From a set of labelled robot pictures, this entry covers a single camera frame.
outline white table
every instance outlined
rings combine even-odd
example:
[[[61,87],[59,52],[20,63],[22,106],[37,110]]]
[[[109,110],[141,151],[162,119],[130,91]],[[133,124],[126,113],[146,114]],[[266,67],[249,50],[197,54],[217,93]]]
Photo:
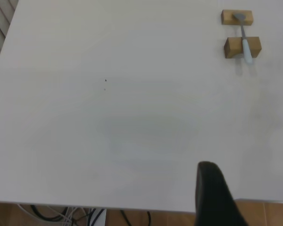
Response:
[[[224,58],[224,8],[253,10],[252,68]],[[20,0],[0,202],[193,212],[203,160],[234,198],[283,201],[283,0]]]

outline brown floor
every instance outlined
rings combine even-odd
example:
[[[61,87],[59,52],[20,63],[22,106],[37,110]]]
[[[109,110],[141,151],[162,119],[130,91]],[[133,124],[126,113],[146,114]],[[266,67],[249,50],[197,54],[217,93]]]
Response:
[[[283,226],[283,204],[262,202],[237,202],[239,210],[250,226]],[[133,226],[147,226],[148,217],[145,211],[125,211]],[[193,214],[152,212],[152,226],[192,226]],[[14,204],[0,203],[0,226],[52,226],[32,219]],[[108,210],[106,226],[127,226],[118,210]]]

